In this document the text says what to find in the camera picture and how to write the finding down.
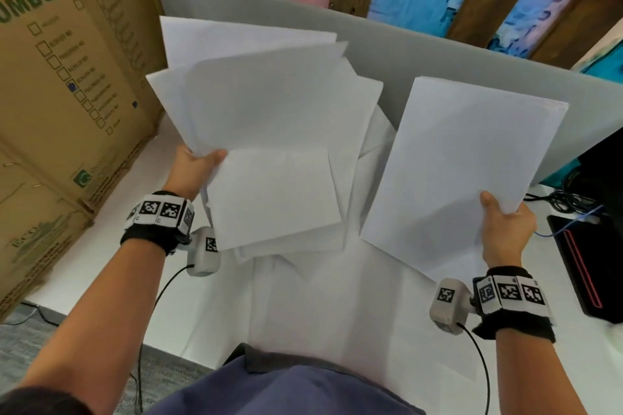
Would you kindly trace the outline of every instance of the wristband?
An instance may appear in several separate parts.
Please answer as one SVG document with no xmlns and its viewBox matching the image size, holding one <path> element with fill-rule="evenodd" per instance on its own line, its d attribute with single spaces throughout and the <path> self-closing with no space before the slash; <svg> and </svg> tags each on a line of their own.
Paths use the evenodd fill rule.
<svg viewBox="0 0 623 415">
<path fill-rule="evenodd" d="M 154 192 L 143 197 L 129 213 L 121 244 L 139 238 L 157 244 L 166 254 L 173 254 L 179 244 L 190 243 L 193 219 L 190 200 L 173 192 Z"/>
<path fill-rule="evenodd" d="M 494 340 L 498 330 L 513 328 L 556 341 L 545 295 L 522 267 L 494 267 L 487 277 L 474 279 L 473 286 L 477 313 L 482 317 L 473 332 L 479 337 Z"/>
</svg>

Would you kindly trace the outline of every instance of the brown cardboard box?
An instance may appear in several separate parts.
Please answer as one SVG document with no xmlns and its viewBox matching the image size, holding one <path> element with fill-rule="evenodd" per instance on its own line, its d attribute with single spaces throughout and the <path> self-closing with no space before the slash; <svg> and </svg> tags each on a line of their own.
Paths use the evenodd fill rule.
<svg viewBox="0 0 623 415">
<path fill-rule="evenodd" d="M 0 150 L 0 321 L 91 218 Z"/>
<path fill-rule="evenodd" d="M 0 138 L 97 211 L 154 132 L 165 66 L 153 0 L 0 0 Z"/>
</svg>

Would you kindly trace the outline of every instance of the gray carpet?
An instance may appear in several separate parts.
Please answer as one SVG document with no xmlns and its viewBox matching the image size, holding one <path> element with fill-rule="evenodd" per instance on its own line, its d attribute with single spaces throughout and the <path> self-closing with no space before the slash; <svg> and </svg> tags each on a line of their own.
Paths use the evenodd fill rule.
<svg viewBox="0 0 623 415">
<path fill-rule="evenodd" d="M 4 323 L 20 322 L 28 317 L 32 309 L 20 305 Z M 43 314 L 53 322 L 62 316 L 45 311 Z M 56 328 L 46 324 L 38 315 L 18 326 L 0 325 L 0 393 L 9 391 L 24 376 L 28 365 L 37 355 L 45 341 Z M 143 375 L 143 406 L 151 405 L 209 374 L 212 370 L 177 356 L 145 346 L 141 363 Z M 133 415 L 136 384 L 128 378 L 123 397 L 115 413 Z"/>
</svg>

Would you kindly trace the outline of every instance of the gray partition panel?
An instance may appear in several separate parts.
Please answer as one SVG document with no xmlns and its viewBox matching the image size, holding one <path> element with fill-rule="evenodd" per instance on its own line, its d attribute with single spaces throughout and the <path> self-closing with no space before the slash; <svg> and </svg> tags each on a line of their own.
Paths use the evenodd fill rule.
<svg viewBox="0 0 623 415">
<path fill-rule="evenodd" d="M 623 86 L 288 0 L 162 0 L 171 17 L 332 31 L 361 76 L 383 81 L 379 105 L 397 127 L 417 76 L 442 77 L 569 103 L 539 181 L 623 127 Z"/>
</svg>

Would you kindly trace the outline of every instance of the red stripe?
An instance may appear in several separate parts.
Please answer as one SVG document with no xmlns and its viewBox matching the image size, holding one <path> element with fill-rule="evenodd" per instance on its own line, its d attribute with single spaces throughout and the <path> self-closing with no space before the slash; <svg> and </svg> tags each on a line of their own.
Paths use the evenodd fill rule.
<svg viewBox="0 0 623 415">
<path fill-rule="evenodd" d="M 582 276 L 582 280 L 584 281 L 584 286 L 588 291 L 588 295 L 591 298 L 591 302 L 594 307 L 598 309 L 603 309 L 604 306 L 601 303 L 599 298 L 599 294 L 597 293 L 597 289 L 595 289 L 595 285 L 592 283 L 591 275 L 586 269 L 586 264 L 584 264 L 584 260 L 582 258 L 582 254 L 580 253 L 580 249 L 576 244 L 575 239 L 573 238 L 572 233 L 569 230 L 564 231 L 565 239 L 567 240 L 567 245 L 569 245 L 569 249 L 571 249 L 571 254 L 573 255 L 573 260 L 576 262 L 576 266 L 580 271 L 580 275 Z"/>
</svg>

